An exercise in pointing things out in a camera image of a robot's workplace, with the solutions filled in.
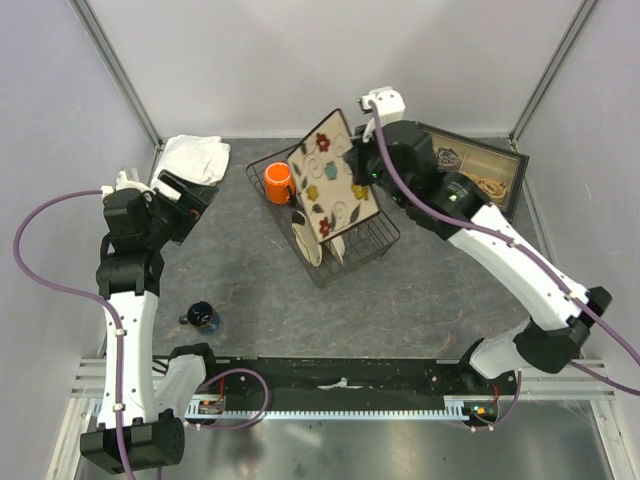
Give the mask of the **orange plastic mug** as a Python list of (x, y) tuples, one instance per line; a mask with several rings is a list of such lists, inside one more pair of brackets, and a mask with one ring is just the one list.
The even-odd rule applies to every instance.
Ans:
[(296, 187), (290, 167), (283, 162), (275, 162), (263, 173), (266, 198), (273, 204), (285, 205), (295, 196)]

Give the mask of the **square floral plate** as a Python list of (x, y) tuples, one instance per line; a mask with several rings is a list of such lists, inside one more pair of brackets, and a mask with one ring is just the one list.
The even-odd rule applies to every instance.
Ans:
[(373, 190), (356, 184), (346, 163), (352, 148), (346, 118), (335, 109), (287, 156), (298, 201), (320, 243), (380, 213)]

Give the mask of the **blue ringed round plate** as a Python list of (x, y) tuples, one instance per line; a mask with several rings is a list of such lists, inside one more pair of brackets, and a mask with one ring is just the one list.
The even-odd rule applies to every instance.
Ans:
[(342, 236), (338, 235), (338, 236), (332, 238), (328, 242), (328, 248), (329, 248), (332, 256), (335, 258), (335, 260), (340, 265), (343, 265), (344, 264), (344, 258), (345, 258), (345, 252), (346, 252), (346, 245), (345, 245), (345, 242), (344, 242)]

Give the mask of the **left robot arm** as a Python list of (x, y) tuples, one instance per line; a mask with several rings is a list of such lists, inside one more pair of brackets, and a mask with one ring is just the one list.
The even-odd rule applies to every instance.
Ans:
[(158, 179), (178, 196), (150, 189), (126, 173), (103, 193), (108, 232), (96, 281), (106, 303), (105, 383), (96, 429), (82, 434), (80, 452), (111, 475), (178, 464), (189, 403), (196, 392), (215, 389), (220, 378), (205, 343), (174, 348), (164, 376), (153, 376), (161, 251), (168, 242), (184, 242), (218, 192), (168, 171)]

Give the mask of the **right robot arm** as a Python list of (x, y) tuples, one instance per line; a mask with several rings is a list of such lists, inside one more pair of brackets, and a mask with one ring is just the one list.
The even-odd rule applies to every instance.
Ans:
[(560, 272), (470, 177), (441, 170), (424, 125), (400, 120), (381, 132), (359, 126), (347, 162), (357, 184), (384, 189), (416, 224), (482, 265), (528, 312), (523, 323), (465, 352), (457, 371), (465, 391), (481, 393), (494, 378), (524, 366), (556, 374), (578, 357), (610, 292)]

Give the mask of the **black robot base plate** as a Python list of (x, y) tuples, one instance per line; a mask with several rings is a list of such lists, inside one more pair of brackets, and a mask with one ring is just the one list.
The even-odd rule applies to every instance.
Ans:
[(268, 410), (355, 411), (439, 409), (446, 396), (502, 398), (516, 391), (516, 374), (473, 379), (456, 360), (392, 358), (220, 357), (216, 372), (230, 370), (224, 386), (199, 388), (221, 392), (228, 410), (257, 410), (264, 400), (260, 382), (237, 368), (252, 370), (269, 390)]

